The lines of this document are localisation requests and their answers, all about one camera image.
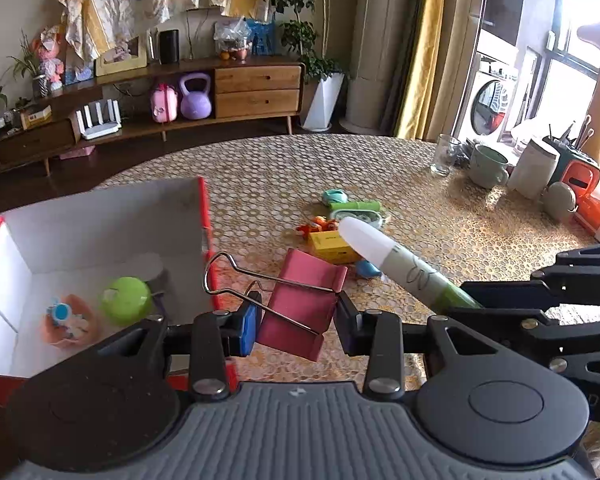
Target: mug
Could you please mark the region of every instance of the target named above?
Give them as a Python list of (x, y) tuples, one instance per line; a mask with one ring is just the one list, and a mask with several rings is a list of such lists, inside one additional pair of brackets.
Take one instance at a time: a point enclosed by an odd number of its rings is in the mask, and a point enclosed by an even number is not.
[(503, 154), (489, 146), (478, 144), (471, 155), (469, 178), (485, 189), (504, 186), (509, 179), (508, 163), (507, 157)]

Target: mug handle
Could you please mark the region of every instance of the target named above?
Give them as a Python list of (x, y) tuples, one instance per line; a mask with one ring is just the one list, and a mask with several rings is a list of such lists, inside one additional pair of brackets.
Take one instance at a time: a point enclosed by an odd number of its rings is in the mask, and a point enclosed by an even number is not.
[(498, 178), (498, 185), (505, 186), (507, 183), (507, 180), (509, 180), (509, 173), (507, 173), (506, 168), (500, 168), (500, 176)]

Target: purple kettlebell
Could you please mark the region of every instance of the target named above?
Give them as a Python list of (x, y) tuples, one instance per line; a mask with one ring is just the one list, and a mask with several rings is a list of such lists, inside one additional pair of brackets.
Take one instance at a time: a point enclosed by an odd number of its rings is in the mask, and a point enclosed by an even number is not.
[[(206, 86), (202, 92), (189, 92), (185, 83), (190, 79), (204, 79)], [(211, 101), (209, 90), (211, 88), (211, 77), (202, 72), (194, 72), (180, 78), (180, 90), (182, 91), (182, 102), (180, 113), (187, 119), (205, 119), (211, 115)]]

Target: white flower pot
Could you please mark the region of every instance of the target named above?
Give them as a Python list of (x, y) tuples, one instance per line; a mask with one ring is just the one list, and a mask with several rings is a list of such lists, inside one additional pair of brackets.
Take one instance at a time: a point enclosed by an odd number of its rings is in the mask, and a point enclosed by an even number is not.
[(331, 74), (318, 83), (314, 99), (307, 112), (300, 114), (300, 126), (311, 132), (325, 132), (331, 127), (331, 115), (335, 108), (344, 74)]

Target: drawer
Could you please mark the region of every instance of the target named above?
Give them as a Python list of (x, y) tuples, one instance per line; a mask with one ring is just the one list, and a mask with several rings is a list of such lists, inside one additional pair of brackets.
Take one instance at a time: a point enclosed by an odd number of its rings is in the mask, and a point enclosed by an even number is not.
[(300, 88), (299, 66), (243, 66), (216, 70), (216, 93)]
[(263, 90), (216, 95), (216, 118), (266, 115), (280, 112), (295, 114), (299, 90)]
[(46, 124), (0, 142), (0, 163), (19, 164), (75, 144), (68, 120)]

